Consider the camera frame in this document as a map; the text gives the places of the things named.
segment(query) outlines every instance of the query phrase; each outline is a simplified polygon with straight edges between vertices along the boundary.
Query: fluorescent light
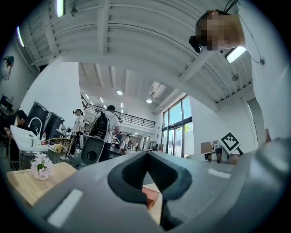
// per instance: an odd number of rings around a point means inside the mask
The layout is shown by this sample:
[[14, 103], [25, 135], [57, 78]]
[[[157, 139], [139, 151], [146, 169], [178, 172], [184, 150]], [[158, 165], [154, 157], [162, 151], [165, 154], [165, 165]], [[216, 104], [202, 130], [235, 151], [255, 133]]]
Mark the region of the fluorescent light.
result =
[[58, 17], [62, 17], [65, 14], [65, 0], [57, 0], [56, 8]]
[[21, 46], [24, 47], [24, 44], [23, 44], [23, 41], [22, 41], [22, 38], [21, 38], [21, 35], [20, 35], [20, 31], [19, 31], [19, 26], [17, 26], [16, 30], [17, 30], [17, 35], [18, 35], [19, 42], [20, 42]]
[[225, 58], [227, 59], [228, 63], [233, 63], [240, 55], [242, 55], [246, 49], [244, 47], [237, 47], [230, 50], [226, 55]]

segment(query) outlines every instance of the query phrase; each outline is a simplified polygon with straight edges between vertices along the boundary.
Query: bottle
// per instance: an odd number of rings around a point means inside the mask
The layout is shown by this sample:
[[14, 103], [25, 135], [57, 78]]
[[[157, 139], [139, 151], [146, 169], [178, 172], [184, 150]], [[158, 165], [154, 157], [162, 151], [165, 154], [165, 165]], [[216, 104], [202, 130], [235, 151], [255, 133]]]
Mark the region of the bottle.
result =
[[45, 138], [46, 138], [46, 131], [44, 131], [43, 135], [41, 136], [41, 144], [45, 145]]

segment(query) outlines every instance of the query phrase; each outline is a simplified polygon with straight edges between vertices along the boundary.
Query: white t-shirt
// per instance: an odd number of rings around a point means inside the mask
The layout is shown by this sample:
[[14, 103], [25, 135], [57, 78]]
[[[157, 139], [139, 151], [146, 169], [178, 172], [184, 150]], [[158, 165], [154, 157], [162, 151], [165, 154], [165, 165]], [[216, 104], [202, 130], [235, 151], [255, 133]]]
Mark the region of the white t-shirt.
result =
[[[95, 119], [98, 118], [100, 116], [100, 112], [95, 116]], [[108, 130], [106, 132], [105, 138], [104, 138], [104, 142], [106, 143], [112, 143], [112, 133], [113, 131], [115, 131], [115, 127], [120, 126], [119, 120], [117, 118], [117, 116], [115, 114], [113, 114], [110, 111], [105, 111], [104, 112], [106, 118], [107, 118], [107, 125], [108, 125]]]
[[238, 1], [254, 93], [272, 140], [291, 136], [291, 68], [287, 49], [271, 22], [248, 1]]
[[5, 79], [7, 81], [10, 78], [9, 68], [6, 65], [6, 61], [2, 61], [1, 64], [1, 79]]
[[128, 144], [129, 140], [130, 140], [129, 137], [127, 137], [125, 140], [125, 144]]
[[83, 122], [84, 122], [84, 117], [82, 115], [79, 115], [78, 118], [75, 120], [75, 123], [74, 123], [74, 126], [72, 128], [72, 131], [73, 132], [78, 132], [80, 130], [80, 127], [81, 127]]

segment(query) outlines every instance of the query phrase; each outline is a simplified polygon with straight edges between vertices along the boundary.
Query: white flower vase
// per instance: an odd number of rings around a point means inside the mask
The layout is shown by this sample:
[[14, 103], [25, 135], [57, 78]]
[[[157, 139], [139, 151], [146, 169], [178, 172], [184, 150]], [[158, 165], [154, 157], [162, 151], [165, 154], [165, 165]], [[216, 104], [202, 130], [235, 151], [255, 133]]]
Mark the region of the white flower vase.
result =
[[31, 172], [38, 180], [46, 180], [53, 175], [53, 163], [46, 154], [37, 153], [36, 158], [31, 162]]

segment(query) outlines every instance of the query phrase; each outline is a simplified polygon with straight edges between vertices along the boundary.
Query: railing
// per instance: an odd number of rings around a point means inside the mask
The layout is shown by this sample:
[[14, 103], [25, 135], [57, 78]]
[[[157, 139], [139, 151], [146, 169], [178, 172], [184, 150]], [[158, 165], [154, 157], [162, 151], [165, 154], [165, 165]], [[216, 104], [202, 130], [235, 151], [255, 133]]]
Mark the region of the railing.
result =
[[[85, 105], [84, 102], [87, 103], [87, 101], [83, 97], [81, 97], [81, 98], [82, 98], [82, 102], [83, 102], [83, 106], [84, 106]], [[106, 111], [106, 109], [103, 107], [94, 106], [94, 105], [91, 105], [88, 103], [84, 106], [84, 110], [89, 111], [89, 112], [93, 112], [93, 113], [99, 113], [101, 111]], [[140, 125], [140, 126], [145, 126], [145, 127], [152, 128], [152, 129], [155, 128], [156, 122], [153, 122], [153, 121], [150, 121], [147, 119], [143, 119], [140, 117], [124, 114], [124, 113], [121, 113], [118, 111], [115, 111], [114, 114], [119, 118], [119, 120], [122, 120], [123, 122], [132, 123], [132, 124], [136, 124], [136, 125]]]

